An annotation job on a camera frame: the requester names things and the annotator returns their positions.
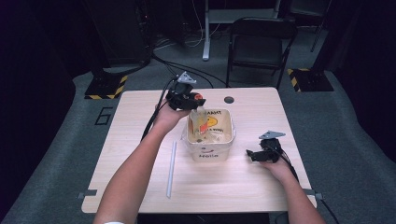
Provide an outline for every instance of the table leg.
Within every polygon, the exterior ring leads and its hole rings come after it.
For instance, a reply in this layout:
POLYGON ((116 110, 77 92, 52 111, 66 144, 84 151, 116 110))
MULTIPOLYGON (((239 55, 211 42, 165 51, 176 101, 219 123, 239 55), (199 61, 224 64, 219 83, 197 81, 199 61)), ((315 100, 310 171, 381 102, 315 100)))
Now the table leg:
POLYGON ((204 45, 204 54, 202 56, 202 60, 209 60, 209 51, 210 51, 210 35, 209 35, 209 3, 208 0, 205 0, 205 45, 204 45))

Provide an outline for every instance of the yellow and black tape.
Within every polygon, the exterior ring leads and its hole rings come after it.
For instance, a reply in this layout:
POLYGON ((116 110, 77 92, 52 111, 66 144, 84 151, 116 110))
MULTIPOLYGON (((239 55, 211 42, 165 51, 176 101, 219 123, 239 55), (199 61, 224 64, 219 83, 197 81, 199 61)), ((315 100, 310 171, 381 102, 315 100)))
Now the yellow and black tape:
POLYGON ((127 78, 128 78, 127 76, 124 76, 120 80, 120 85, 117 87, 117 89, 115 90, 114 94, 108 94, 108 95, 100 95, 100 94, 85 95, 84 99, 92 99, 92 100, 117 99, 117 98, 119 98, 119 96, 122 93, 122 90, 123 90, 123 88, 125 86, 127 78))
POLYGON ((309 71, 307 68, 299 68, 299 69, 288 69, 288 74, 291 80, 291 85, 293 86, 295 91, 301 91, 300 86, 298 84, 296 76, 293 74, 294 70, 299 70, 299 71, 309 71))

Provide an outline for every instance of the chair leg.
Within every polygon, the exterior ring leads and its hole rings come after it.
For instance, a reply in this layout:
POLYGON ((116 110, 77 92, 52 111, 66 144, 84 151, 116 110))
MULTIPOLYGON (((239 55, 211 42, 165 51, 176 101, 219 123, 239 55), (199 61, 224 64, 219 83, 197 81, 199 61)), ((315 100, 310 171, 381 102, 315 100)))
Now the chair leg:
POLYGON ((314 41, 314 44, 312 45, 311 52, 314 52, 315 45, 316 45, 317 42, 318 42, 318 39, 319 39, 319 36, 320 36, 320 32, 321 32, 322 27, 323 27, 323 23, 318 27, 317 36, 315 36, 315 41, 314 41))
POLYGON ((279 74, 279 79, 277 80, 276 89, 279 91, 280 82, 282 81, 283 72, 285 71, 285 67, 282 67, 279 74))
POLYGON ((225 88, 229 88, 229 82, 230 82, 230 69, 231 69, 231 65, 230 63, 227 63, 227 77, 225 78, 225 88))

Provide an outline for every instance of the black cable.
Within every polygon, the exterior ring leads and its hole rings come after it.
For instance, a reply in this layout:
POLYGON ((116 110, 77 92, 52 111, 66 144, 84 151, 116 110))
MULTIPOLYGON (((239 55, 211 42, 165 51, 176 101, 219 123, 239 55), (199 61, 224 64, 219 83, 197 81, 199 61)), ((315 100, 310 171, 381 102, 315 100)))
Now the black cable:
POLYGON ((180 69, 180 70, 187 70, 187 71, 190 72, 190 73, 193 73, 193 74, 195 74, 195 75, 197 75, 197 76, 199 76, 199 77, 202 77, 203 79, 205 79, 205 80, 210 84, 210 86, 211 86, 212 88, 214 88, 214 87, 213 87, 212 83, 211 83, 207 78, 205 78, 205 77, 203 77, 202 75, 199 75, 199 74, 197 74, 197 73, 195 73, 195 72, 193 72, 193 71, 196 71, 196 72, 205 74, 205 75, 207 75, 207 76, 209 76, 209 77, 213 77, 214 79, 220 81, 221 83, 223 83, 223 84, 225 85, 225 82, 224 82, 223 80, 221 80, 220 78, 215 77, 215 76, 213 76, 213 75, 211 75, 211 74, 208 74, 207 72, 204 72, 204 71, 202 71, 202 70, 199 70, 199 69, 196 69, 196 68, 193 68, 193 67, 184 65, 184 64, 172 63, 172 62, 166 61, 166 60, 164 60, 164 59, 161 59, 160 57, 158 57, 158 56, 155 55, 154 53, 152 53, 151 57, 152 57, 154 60, 156 60, 156 61, 158 61, 158 62, 160 62, 160 63, 168 64, 168 65, 173 66, 173 67, 175 67, 175 68, 177 68, 177 69, 180 69))
POLYGON ((167 102, 165 102, 163 105, 161 105, 161 102, 163 101, 163 96, 165 95, 165 91, 168 89, 169 84, 175 80, 177 80, 177 77, 171 78, 166 83, 166 85, 163 87, 163 92, 161 93, 160 100, 159 100, 157 106, 155 107, 154 113, 152 114, 151 118, 149 119, 148 124, 146 125, 145 131, 143 131, 142 139, 140 139, 140 141, 142 141, 146 137, 146 135, 149 133, 149 129, 151 128, 151 125, 154 122, 154 120, 157 118, 157 115, 160 112, 161 108, 163 108, 163 106, 167 104, 167 102))
POLYGON ((327 210, 330 212, 330 215, 332 215, 332 218, 334 218, 335 223, 339 224, 340 222, 338 221, 337 217, 335 216, 335 213, 330 209, 329 205, 327 205, 324 200, 320 200, 323 205, 327 208, 327 210))

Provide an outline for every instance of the black chair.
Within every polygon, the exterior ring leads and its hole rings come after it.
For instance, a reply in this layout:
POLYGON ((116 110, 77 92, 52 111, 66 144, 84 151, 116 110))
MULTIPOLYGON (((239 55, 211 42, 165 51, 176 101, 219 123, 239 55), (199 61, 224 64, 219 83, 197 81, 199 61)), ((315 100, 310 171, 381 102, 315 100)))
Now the black chair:
POLYGON ((280 69, 276 89, 282 80, 290 47, 297 36, 293 21, 284 19, 242 18, 231 27, 226 88, 230 87, 233 66, 280 69))
POLYGON ((316 37, 311 52, 314 51, 318 42, 323 23, 326 20, 332 0, 291 0, 289 15, 295 20, 305 20, 317 25, 316 37))

